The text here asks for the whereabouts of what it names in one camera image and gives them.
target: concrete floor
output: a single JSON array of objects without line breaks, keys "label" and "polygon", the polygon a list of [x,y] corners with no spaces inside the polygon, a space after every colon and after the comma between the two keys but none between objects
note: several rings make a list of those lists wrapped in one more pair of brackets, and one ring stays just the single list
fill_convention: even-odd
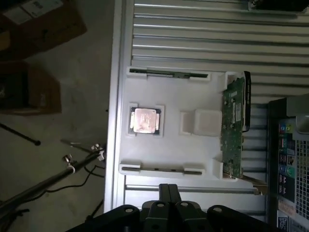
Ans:
[{"label": "concrete floor", "polygon": [[[6,116],[0,122],[42,142],[29,142],[0,130],[0,199],[6,200],[65,168],[61,158],[86,153],[60,143],[72,138],[87,144],[107,137],[109,79],[112,49],[112,0],[78,0],[88,32],[48,52],[28,59],[61,82],[62,113],[50,116]],[[84,170],[50,189],[81,184]],[[19,217],[11,232],[61,232],[84,222],[104,195],[104,179],[92,176],[82,188],[45,194],[22,205],[30,212]]]}]

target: white plastic tray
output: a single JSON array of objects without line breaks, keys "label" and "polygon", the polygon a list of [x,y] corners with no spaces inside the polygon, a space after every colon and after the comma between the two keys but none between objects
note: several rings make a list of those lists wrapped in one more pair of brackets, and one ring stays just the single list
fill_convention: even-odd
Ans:
[{"label": "white plastic tray", "polygon": [[[226,85],[227,75],[219,72],[212,72],[211,78],[205,82],[140,74],[136,78],[127,78],[123,92],[119,172],[155,177],[222,179],[220,137],[180,134],[180,120],[181,112],[221,110],[222,91]],[[128,134],[132,106],[164,109],[160,136]],[[142,171],[124,171],[124,167],[141,168]],[[155,168],[184,169],[202,174],[160,172]]]}]

